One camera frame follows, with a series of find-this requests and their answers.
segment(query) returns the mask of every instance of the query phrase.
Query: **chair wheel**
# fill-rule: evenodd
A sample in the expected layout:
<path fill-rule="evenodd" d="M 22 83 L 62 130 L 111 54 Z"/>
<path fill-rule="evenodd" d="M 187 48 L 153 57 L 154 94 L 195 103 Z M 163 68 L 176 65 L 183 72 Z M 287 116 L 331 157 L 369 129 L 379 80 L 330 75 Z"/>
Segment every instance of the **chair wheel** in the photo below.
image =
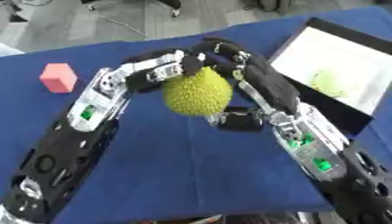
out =
<path fill-rule="evenodd" d="M 257 3 L 262 8 L 262 10 L 267 12 L 276 11 L 279 7 L 277 0 L 257 0 Z"/>
<path fill-rule="evenodd" d="M 172 16 L 173 18 L 177 18 L 177 17 L 179 16 L 179 10 L 173 10 L 173 11 L 171 12 L 171 16 Z"/>
<path fill-rule="evenodd" d="M 96 10 L 96 7 L 93 6 L 93 5 L 88 5 L 88 6 L 87 6 L 87 9 L 88 9 L 89 11 L 95 11 L 95 10 Z"/>

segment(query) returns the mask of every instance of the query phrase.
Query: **pink cube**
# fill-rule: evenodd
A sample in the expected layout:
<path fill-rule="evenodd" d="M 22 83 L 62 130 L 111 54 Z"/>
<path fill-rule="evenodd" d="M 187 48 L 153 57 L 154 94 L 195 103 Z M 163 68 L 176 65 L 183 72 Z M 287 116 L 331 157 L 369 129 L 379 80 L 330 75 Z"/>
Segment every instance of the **pink cube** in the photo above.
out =
<path fill-rule="evenodd" d="M 50 63 L 46 65 L 39 79 L 55 94 L 71 93 L 78 77 L 67 63 Z"/>

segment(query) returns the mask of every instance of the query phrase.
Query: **blue tablecloth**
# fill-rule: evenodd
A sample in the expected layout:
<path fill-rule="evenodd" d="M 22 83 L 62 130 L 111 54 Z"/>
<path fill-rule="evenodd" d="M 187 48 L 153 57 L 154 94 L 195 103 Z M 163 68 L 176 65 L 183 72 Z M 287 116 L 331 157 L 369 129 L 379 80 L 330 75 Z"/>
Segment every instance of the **blue tablecloth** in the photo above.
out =
<path fill-rule="evenodd" d="M 377 7 L 318 17 L 392 39 L 392 15 Z M 308 17 L 242 24 L 212 33 L 269 57 Z M 19 161 L 48 124 L 100 67 L 117 67 L 137 53 L 189 46 L 200 36 L 113 42 L 0 59 L 0 194 Z M 39 82 L 47 63 L 66 62 L 80 80 L 72 94 L 52 94 Z M 242 105 L 238 95 L 233 104 Z M 392 166 L 392 94 L 358 139 Z M 115 141 L 56 223 L 112 223 L 202 214 L 251 214 L 331 208 L 298 165 L 262 133 L 219 131 L 200 118 L 170 112 L 160 92 L 136 95 Z"/>

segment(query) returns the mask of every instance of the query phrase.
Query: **yellow spiky ball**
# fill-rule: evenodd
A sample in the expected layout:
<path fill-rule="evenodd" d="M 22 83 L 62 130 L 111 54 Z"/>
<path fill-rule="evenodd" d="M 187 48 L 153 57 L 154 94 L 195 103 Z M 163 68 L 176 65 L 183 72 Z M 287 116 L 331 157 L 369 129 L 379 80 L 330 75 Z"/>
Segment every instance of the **yellow spiky ball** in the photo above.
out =
<path fill-rule="evenodd" d="M 194 76 L 179 76 L 164 83 L 164 102 L 173 112 L 185 116 L 209 116 L 229 104 L 233 89 L 210 67 Z"/>

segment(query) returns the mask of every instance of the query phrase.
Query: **black plastic housing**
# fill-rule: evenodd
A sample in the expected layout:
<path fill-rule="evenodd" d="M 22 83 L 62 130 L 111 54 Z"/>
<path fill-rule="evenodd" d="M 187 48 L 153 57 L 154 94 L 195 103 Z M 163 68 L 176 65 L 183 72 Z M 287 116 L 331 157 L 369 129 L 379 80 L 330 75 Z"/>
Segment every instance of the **black plastic housing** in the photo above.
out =
<path fill-rule="evenodd" d="M 392 175 L 357 143 L 341 152 L 347 173 L 333 182 L 313 184 L 347 224 L 392 223 Z"/>
<path fill-rule="evenodd" d="M 68 109 L 49 127 L 12 178 L 3 205 L 19 219 L 51 222 L 74 196 L 116 134 L 117 120 L 103 122 L 92 132 L 80 132 L 69 125 L 67 112 Z M 39 183 L 43 199 L 28 197 L 20 190 L 25 177 Z"/>

